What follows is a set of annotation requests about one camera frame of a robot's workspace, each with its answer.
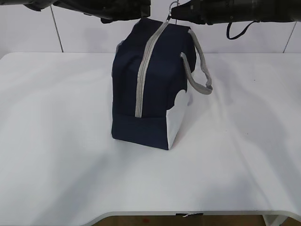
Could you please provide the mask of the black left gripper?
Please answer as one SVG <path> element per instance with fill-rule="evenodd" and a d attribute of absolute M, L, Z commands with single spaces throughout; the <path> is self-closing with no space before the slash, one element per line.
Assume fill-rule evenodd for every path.
<path fill-rule="evenodd" d="M 54 6 L 101 19 L 102 23 L 130 21 L 149 17 L 149 0 L 57 0 Z"/>

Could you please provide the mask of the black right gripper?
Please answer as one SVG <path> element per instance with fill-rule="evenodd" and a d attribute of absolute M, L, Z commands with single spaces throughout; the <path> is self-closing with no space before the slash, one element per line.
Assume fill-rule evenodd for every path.
<path fill-rule="evenodd" d="M 205 0 L 190 0 L 171 9 L 171 18 L 194 24 L 211 25 Z"/>

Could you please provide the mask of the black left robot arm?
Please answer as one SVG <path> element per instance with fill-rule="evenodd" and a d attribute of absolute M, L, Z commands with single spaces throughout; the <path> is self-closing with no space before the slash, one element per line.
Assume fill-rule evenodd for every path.
<path fill-rule="evenodd" d="M 0 4 L 24 5 L 33 11 L 41 11 L 53 5 L 98 17 L 103 24 L 136 20 L 151 15 L 149 0 L 2 0 Z"/>

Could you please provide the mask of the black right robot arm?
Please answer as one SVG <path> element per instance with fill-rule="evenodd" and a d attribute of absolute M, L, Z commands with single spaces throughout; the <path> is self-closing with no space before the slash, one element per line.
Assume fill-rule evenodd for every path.
<path fill-rule="evenodd" d="M 301 20 L 299 0 L 190 0 L 171 9 L 171 18 L 195 24 L 290 23 Z"/>

